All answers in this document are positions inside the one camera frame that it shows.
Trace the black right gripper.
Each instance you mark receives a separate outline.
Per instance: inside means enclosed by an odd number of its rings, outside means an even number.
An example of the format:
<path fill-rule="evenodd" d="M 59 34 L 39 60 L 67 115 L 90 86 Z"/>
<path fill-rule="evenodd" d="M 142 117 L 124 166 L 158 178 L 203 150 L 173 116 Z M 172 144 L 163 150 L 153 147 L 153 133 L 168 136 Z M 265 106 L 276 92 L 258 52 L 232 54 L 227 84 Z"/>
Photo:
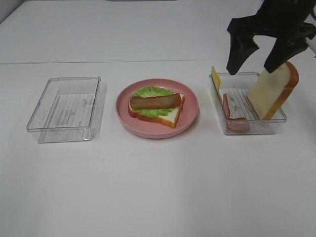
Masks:
<path fill-rule="evenodd" d="M 306 39 L 313 39 L 316 28 L 305 23 L 316 2 L 314 0 L 265 0 L 253 15 L 233 18 L 227 31 L 230 34 L 230 54 L 227 70 L 235 75 L 248 57 L 259 49 L 255 35 L 276 38 L 264 68 L 274 72 L 287 60 L 305 51 Z"/>

